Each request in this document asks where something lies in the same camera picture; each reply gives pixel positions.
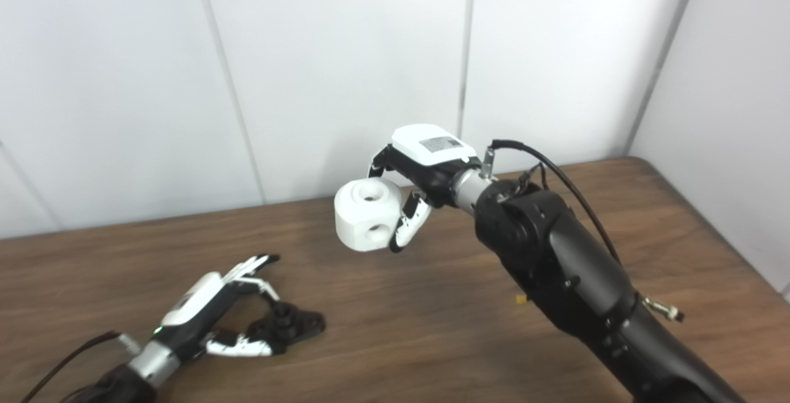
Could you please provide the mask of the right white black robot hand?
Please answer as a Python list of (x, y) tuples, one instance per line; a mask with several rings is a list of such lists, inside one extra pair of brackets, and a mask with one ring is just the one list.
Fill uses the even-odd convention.
[(389, 250), (403, 251), (435, 209), (448, 206), (473, 215), (479, 196), (490, 185), (480, 177), (482, 166), (473, 147), (442, 127), (397, 128), (391, 142), (372, 157), (367, 173), (368, 178), (380, 178), (384, 172), (397, 172), (414, 186), (389, 239)]

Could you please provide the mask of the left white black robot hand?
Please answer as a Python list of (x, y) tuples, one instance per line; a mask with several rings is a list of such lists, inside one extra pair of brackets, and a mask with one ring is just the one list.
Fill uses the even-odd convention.
[(254, 255), (224, 275), (218, 272), (205, 274), (167, 312), (152, 340), (173, 352), (182, 364), (206, 353), (231, 357), (284, 353), (284, 347), (256, 340), (252, 335), (231, 334), (221, 336), (219, 341), (214, 336), (217, 322), (243, 297), (256, 294), (270, 305), (280, 301), (271, 284), (257, 277), (260, 269), (279, 259), (278, 254)]

